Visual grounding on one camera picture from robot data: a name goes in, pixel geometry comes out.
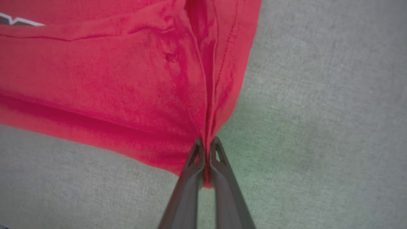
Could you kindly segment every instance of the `gray fabric surface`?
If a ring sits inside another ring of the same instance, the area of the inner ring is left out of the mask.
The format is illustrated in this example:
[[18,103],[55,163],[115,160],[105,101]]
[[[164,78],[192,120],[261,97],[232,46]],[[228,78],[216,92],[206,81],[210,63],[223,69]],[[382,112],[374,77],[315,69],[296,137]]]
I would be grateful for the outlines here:
[[[407,2],[263,0],[219,132],[259,229],[407,228]],[[177,177],[0,127],[0,224],[155,228]],[[199,228],[214,228],[201,190]]]

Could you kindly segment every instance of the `red garment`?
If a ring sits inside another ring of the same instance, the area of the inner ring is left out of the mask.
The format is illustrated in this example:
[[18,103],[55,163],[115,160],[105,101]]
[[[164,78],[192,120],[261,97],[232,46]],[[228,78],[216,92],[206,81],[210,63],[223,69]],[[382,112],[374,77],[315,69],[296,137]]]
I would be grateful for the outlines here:
[[2,22],[45,25],[0,25],[1,124],[179,174],[234,109],[260,0],[0,5]]

